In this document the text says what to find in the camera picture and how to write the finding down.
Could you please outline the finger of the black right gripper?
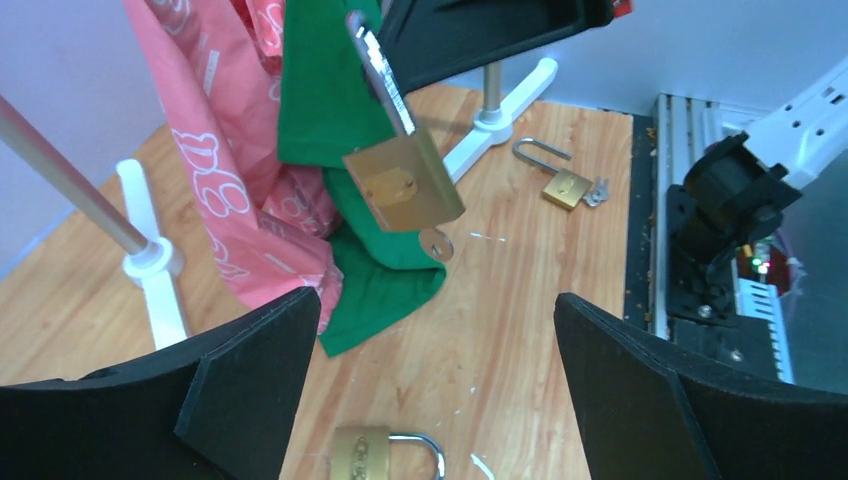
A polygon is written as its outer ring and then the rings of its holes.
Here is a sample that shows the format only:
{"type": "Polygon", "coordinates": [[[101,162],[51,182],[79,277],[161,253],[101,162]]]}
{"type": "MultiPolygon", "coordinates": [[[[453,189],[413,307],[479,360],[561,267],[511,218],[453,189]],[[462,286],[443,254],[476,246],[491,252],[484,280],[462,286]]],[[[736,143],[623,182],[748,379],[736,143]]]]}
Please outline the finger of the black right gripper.
{"type": "Polygon", "coordinates": [[[400,91],[610,24],[606,0],[394,1],[378,40],[400,91]]]}

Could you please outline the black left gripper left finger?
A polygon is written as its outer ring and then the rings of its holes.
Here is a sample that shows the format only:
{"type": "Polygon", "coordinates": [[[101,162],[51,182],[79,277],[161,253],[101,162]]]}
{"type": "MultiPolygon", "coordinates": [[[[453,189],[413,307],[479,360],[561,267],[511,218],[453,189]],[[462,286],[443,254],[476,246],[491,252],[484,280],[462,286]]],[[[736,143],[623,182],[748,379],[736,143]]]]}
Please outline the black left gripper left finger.
{"type": "Polygon", "coordinates": [[[5,479],[275,479],[321,304],[301,287],[170,347],[1,390],[5,479]]]}

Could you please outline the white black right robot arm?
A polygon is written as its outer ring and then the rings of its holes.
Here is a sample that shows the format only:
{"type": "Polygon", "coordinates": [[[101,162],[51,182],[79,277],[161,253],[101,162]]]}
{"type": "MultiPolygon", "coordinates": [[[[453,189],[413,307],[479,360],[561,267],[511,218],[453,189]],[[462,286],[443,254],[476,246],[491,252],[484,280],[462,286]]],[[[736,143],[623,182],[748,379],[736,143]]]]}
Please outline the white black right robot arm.
{"type": "MultiPolygon", "coordinates": [[[[395,1],[378,37],[404,93],[602,28],[627,1],[395,1]]],[[[658,164],[653,319],[735,322],[737,248],[781,224],[847,146],[847,65],[839,62],[738,134],[704,140],[680,183],[658,164]]]]}

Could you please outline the large brass padlock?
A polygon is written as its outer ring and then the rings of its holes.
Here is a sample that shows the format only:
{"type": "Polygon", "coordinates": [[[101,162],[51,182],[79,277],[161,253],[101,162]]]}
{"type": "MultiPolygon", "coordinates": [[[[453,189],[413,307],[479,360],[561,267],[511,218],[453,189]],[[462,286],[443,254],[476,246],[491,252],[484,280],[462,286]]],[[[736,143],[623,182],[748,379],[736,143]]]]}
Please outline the large brass padlock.
{"type": "Polygon", "coordinates": [[[345,25],[368,84],[395,131],[343,158],[377,224],[386,232],[422,231],[458,219],[465,205],[430,132],[416,123],[375,31],[360,10],[345,25]]]}

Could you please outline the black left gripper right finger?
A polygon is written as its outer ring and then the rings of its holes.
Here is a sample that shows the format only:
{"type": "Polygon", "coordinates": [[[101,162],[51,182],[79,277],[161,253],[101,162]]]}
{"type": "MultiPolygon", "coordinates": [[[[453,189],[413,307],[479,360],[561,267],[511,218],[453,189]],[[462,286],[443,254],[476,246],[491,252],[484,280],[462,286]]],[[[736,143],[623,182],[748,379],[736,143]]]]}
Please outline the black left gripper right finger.
{"type": "Polygon", "coordinates": [[[560,294],[556,338],[595,479],[843,479],[847,398],[750,375],[560,294]]]}

